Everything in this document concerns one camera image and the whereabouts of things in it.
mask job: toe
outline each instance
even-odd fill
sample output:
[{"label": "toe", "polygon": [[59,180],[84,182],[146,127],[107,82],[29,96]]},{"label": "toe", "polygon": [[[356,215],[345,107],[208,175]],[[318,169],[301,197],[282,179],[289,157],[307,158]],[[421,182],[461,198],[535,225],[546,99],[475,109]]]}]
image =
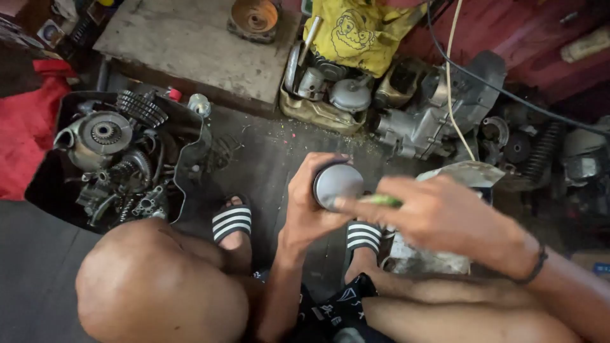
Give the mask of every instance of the toe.
[{"label": "toe", "polygon": [[241,205],[241,204],[243,204],[242,200],[239,197],[237,197],[237,196],[231,198],[231,203],[233,205]]}]

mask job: black bracelet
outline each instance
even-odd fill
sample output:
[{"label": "black bracelet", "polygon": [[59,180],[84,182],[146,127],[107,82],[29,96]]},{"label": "black bracelet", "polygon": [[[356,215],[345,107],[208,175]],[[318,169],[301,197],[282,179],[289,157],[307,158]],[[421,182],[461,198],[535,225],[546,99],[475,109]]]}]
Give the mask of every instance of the black bracelet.
[{"label": "black bracelet", "polygon": [[534,279],[538,276],[538,274],[542,270],[542,266],[544,265],[544,261],[547,260],[548,254],[546,251],[547,246],[543,243],[539,243],[539,244],[540,244],[540,249],[538,250],[538,262],[536,262],[534,269],[532,270],[531,273],[529,273],[528,277],[526,277],[525,279],[521,279],[521,280],[513,279],[514,283],[524,286],[524,285],[534,281]]}]

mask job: red bag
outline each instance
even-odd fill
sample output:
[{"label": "red bag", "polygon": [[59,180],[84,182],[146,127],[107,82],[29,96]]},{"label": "red bag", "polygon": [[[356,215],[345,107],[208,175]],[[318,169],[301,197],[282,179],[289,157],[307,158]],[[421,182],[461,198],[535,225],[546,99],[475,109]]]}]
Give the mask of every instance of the red bag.
[{"label": "red bag", "polygon": [[60,99],[71,91],[66,77],[76,73],[63,60],[35,60],[43,77],[33,92],[0,99],[0,199],[24,200],[45,152],[53,148]]}]

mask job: yellow bag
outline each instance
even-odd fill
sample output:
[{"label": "yellow bag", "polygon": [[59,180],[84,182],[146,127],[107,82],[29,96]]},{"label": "yellow bag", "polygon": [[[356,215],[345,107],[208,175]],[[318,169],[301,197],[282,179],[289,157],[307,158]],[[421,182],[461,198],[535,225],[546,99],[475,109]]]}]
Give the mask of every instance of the yellow bag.
[{"label": "yellow bag", "polygon": [[311,46],[314,54],[380,78],[390,67],[400,40],[423,18],[427,5],[410,9],[377,6],[375,0],[314,0],[305,23],[324,19]]}]

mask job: foot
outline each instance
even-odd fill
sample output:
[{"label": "foot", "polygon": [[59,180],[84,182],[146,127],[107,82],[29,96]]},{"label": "foot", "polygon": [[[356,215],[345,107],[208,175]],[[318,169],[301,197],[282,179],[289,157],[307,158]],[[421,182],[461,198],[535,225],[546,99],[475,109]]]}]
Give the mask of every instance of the foot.
[{"label": "foot", "polygon": [[[239,197],[232,197],[225,207],[241,205],[243,201]],[[230,272],[250,275],[252,268],[252,245],[250,237],[241,231],[228,234],[218,246],[226,250],[228,254],[228,266]]]},{"label": "foot", "polygon": [[354,258],[351,260],[350,267],[345,272],[345,283],[352,282],[361,273],[371,273],[372,270],[380,270],[377,266],[377,254],[368,247],[354,249]]}]

